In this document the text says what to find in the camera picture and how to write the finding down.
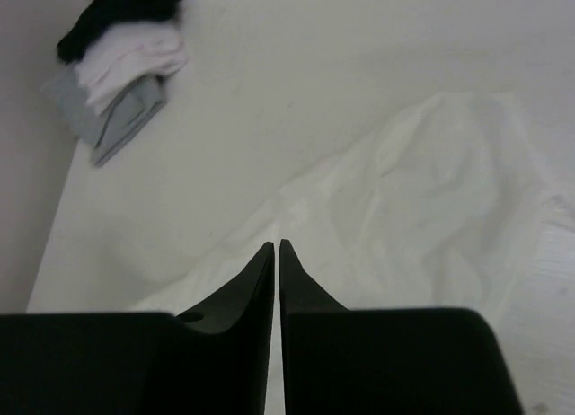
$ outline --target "gray folded cloth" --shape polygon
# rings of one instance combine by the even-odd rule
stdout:
[[[94,147],[91,162],[102,166],[110,160],[165,105],[165,92],[154,75],[138,78],[96,116],[86,106],[87,92],[78,85],[70,66],[42,87],[60,108],[70,130]]]

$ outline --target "white cloth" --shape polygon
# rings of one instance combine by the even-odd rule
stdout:
[[[381,119],[134,310],[179,313],[264,241],[288,238],[306,271],[347,307],[466,306],[497,329],[558,195],[523,133],[510,95],[440,94]],[[283,413],[281,381],[276,312],[266,413]]]
[[[116,96],[143,75],[171,75],[188,61],[173,22],[135,22],[111,27],[75,66],[87,105],[101,115]]]

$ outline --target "stack of folded clothes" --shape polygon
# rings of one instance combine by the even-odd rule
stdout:
[[[58,43],[66,68],[43,90],[102,166],[165,105],[163,78],[188,61],[178,0],[93,0]]]

